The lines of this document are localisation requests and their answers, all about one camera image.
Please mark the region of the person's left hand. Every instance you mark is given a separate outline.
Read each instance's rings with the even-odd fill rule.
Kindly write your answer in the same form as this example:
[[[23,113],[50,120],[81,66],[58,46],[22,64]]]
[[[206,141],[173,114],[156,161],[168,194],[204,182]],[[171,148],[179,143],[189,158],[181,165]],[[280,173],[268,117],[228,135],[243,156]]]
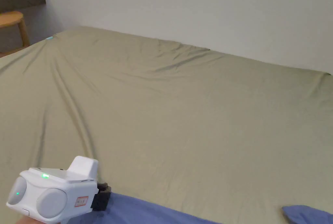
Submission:
[[[45,224],[45,223],[41,222],[39,220],[30,218],[28,216],[23,216],[15,224]]]

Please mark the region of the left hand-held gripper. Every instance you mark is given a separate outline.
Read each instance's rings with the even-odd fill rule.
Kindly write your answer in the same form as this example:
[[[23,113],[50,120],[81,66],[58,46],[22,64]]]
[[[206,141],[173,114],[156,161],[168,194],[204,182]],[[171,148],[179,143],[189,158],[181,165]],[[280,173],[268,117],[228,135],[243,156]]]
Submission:
[[[38,221],[68,221],[105,211],[111,187],[97,180],[98,161],[76,156],[68,169],[32,167],[20,172],[6,206]]]

